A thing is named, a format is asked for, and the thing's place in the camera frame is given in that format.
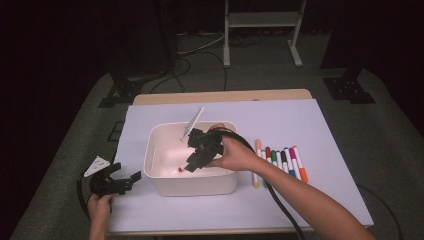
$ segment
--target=white table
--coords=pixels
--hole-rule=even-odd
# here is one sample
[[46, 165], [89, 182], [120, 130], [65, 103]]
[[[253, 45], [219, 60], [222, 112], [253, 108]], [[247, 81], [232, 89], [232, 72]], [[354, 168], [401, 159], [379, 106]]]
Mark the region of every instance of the white table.
[[[113, 177], [127, 178], [142, 170], [143, 178], [133, 185], [132, 191], [115, 198], [110, 234], [295, 231], [268, 190], [252, 186], [250, 172], [240, 172], [237, 189], [227, 195], [162, 197], [157, 193], [142, 169], [150, 130], [158, 124], [188, 122], [199, 107], [204, 107], [199, 121], [233, 122], [238, 133], [252, 145], [257, 138], [263, 146], [273, 149], [297, 145], [309, 184], [345, 206], [364, 226], [373, 225], [319, 106], [308, 91], [143, 95], [134, 104], [129, 107], [115, 158], [115, 162], [121, 162], [122, 169]], [[282, 202], [299, 226], [310, 229], [283, 199]]]

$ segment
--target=red marker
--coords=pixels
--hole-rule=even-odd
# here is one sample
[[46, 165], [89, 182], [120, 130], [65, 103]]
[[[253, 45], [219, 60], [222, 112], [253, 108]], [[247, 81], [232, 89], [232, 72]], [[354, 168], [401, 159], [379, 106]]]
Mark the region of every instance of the red marker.
[[266, 156], [266, 160], [270, 163], [272, 163], [272, 159], [271, 159], [271, 148], [266, 147], [265, 148], [265, 156]]

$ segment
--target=marker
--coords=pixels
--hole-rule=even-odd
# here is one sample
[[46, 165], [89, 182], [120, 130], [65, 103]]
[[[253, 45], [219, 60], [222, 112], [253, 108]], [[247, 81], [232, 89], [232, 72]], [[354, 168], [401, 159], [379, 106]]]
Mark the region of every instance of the marker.
[[299, 165], [297, 165], [296, 154], [294, 153], [293, 148], [289, 149], [289, 153], [293, 162], [293, 169], [294, 169], [294, 172], [296, 173], [296, 177], [297, 179], [302, 180], [302, 177], [300, 177]]
[[[266, 160], [266, 152], [265, 152], [265, 150], [262, 150], [262, 151], [261, 151], [261, 155], [262, 155], [262, 158], [263, 158], [264, 160]], [[265, 179], [262, 179], [262, 182], [263, 182], [263, 184], [264, 184], [264, 187], [265, 187], [265, 188], [268, 188], [268, 187], [266, 186]]]
[[286, 153], [283, 151], [280, 152], [281, 162], [283, 163], [283, 171], [289, 173], [289, 167], [287, 166]]
[[274, 150], [271, 151], [271, 161], [272, 161], [272, 164], [274, 164], [274, 166], [278, 167], [277, 154], [275, 153]]
[[268, 161], [268, 162], [270, 162], [270, 163], [272, 163], [272, 160], [271, 160], [271, 148], [269, 148], [269, 147], [266, 147], [265, 148], [265, 159]]
[[286, 159], [287, 159], [287, 168], [289, 170], [289, 174], [292, 175], [293, 177], [296, 177], [296, 173], [294, 172], [293, 169], [293, 164], [290, 158], [290, 152], [288, 148], [284, 148], [284, 153], [286, 154]]
[[283, 162], [281, 161], [281, 153], [280, 153], [280, 151], [276, 151], [275, 154], [277, 155], [277, 167], [279, 169], [283, 169]]
[[299, 165], [300, 177], [302, 178], [302, 181], [308, 182], [308, 175], [306, 174], [306, 170], [303, 167], [302, 160], [300, 159], [299, 150], [297, 149], [296, 146], [293, 146], [293, 150], [294, 150], [294, 154], [296, 155], [297, 164]]
[[[259, 140], [259, 139], [256, 139], [256, 154], [258, 155], [258, 157], [262, 157], [261, 140]], [[252, 176], [253, 176], [253, 187], [255, 187], [255, 188], [259, 187], [258, 175], [256, 175], [256, 173], [252, 172]]]

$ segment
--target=cord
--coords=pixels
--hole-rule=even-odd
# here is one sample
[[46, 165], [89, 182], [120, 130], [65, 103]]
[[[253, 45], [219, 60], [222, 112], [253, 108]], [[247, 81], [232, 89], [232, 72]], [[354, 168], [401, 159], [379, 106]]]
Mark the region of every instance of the cord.
[[230, 39], [230, 46], [233, 48], [248, 48], [262, 42], [260, 37], [257, 38], [258, 40], [254, 40], [251, 37], [246, 37], [245, 34], [243, 34], [243, 37], [235, 36]]
[[[157, 88], [157, 87], [159, 87], [160, 85], [162, 85], [163, 83], [165, 83], [165, 82], [167, 82], [167, 81], [169, 81], [169, 80], [172, 80], [172, 79], [174, 79], [174, 78], [178, 78], [178, 77], [180, 77], [180, 76], [182, 76], [182, 75], [184, 75], [184, 74], [186, 74], [189, 70], [190, 70], [190, 67], [191, 67], [191, 64], [190, 64], [190, 62], [189, 61], [187, 61], [186, 59], [184, 59], [184, 58], [179, 58], [178, 60], [181, 60], [181, 61], [184, 61], [184, 62], [186, 62], [187, 64], [188, 64], [188, 67], [187, 67], [187, 69], [184, 71], [184, 72], [182, 72], [182, 73], [180, 73], [180, 74], [178, 74], [178, 75], [175, 75], [174, 74], [174, 72], [172, 73], [172, 77], [170, 77], [170, 78], [167, 78], [167, 79], [164, 79], [164, 80], [162, 80], [162, 81], [160, 81], [158, 84], [156, 84], [150, 91], [149, 91], [149, 94], [151, 94], [151, 93], [153, 93], [153, 91]], [[183, 91], [185, 91], [185, 87], [184, 86], [182, 86], [182, 84], [181, 84], [181, 81], [179, 81], [179, 79], [177, 80], [177, 82], [178, 82], [178, 84], [180, 84], [180, 87], [181, 87], [181, 90], [183, 90]]]
[[221, 63], [222, 69], [224, 70], [224, 91], [226, 91], [227, 90], [227, 79], [228, 79], [227, 69], [224, 67], [224, 63], [222, 62], [221, 58], [219, 58], [218, 55], [216, 55], [215, 53], [211, 53], [211, 52], [193, 52], [193, 53], [190, 53], [190, 54], [186, 54], [185, 56], [194, 55], [194, 54], [202, 54], [202, 53], [214, 56], [216, 59], [218, 59], [219, 63]]
[[[220, 128], [217, 128], [217, 130], [212, 130], [212, 131], [218, 132], [221, 135], [228, 136], [228, 137], [231, 137], [231, 138], [234, 138], [234, 139], [240, 141], [243, 145], [245, 145], [247, 148], [249, 148], [252, 152], [255, 153], [255, 150], [250, 146], [250, 144], [243, 137], [241, 137], [237, 133], [231, 131], [230, 129], [220, 127]], [[290, 212], [287, 210], [287, 208], [280, 201], [280, 199], [278, 198], [278, 196], [275, 193], [271, 184], [269, 184], [266, 181], [265, 181], [265, 183], [267, 185], [269, 193], [271, 194], [274, 201], [277, 203], [278, 207], [280, 207], [280, 209], [284, 212], [284, 214], [287, 216], [287, 218], [290, 220], [290, 222], [293, 224], [294, 228], [296, 229], [297, 237], [301, 240], [305, 240], [306, 238], [305, 238], [305, 235], [304, 235], [302, 229], [299, 227], [296, 220], [293, 218], [293, 216], [290, 214]]]
[[84, 200], [84, 196], [82, 194], [82, 183], [81, 180], [84, 176], [84, 173], [88, 170], [88, 168], [84, 169], [84, 171], [81, 172], [78, 180], [77, 180], [77, 194], [78, 194], [78, 201], [80, 203], [81, 209], [84, 212], [85, 216], [87, 216], [88, 220], [90, 220], [90, 214], [88, 214], [88, 209], [87, 209], [87, 203]]
[[209, 42], [209, 43], [207, 43], [207, 44], [205, 44], [205, 45], [203, 45], [203, 46], [200, 46], [200, 47], [197, 47], [197, 48], [194, 48], [194, 49], [188, 50], [188, 51], [184, 51], [184, 52], [178, 52], [178, 55], [187, 55], [187, 54], [194, 53], [194, 52], [196, 52], [196, 51], [199, 51], [199, 50], [202, 50], [202, 49], [208, 48], [208, 47], [213, 46], [214, 44], [218, 43], [218, 42], [219, 42], [219, 41], [221, 41], [223, 38], [224, 38], [224, 35], [222, 35], [221, 37], [219, 37], [219, 38], [217, 38], [217, 39], [215, 39], [215, 40], [213, 40], [213, 41], [211, 41], [211, 42]]
[[393, 221], [396, 224], [396, 228], [398, 230], [398, 235], [399, 235], [399, 240], [403, 240], [403, 233], [402, 233], [402, 228], [399, 224], [398, 219], [396, 218], [396, 215], [394, 214], [394, 212], [392, 211], [392, 209], [389, 207], [389, 205], [380, 197], [378, 196], [376, 193], [374, 193], [373, 191], [369, 190], [368, 188], [360, 185], [360, 184], [356, 184], [357, 187], [362, 188], [363, 190], [367, 191], [368, 193], [370, 193], [371, 195], [373, 195], [375, 198], [377, 198], [383, 205], [384, 207], [389, 211], [390, 215], [392, 216]]

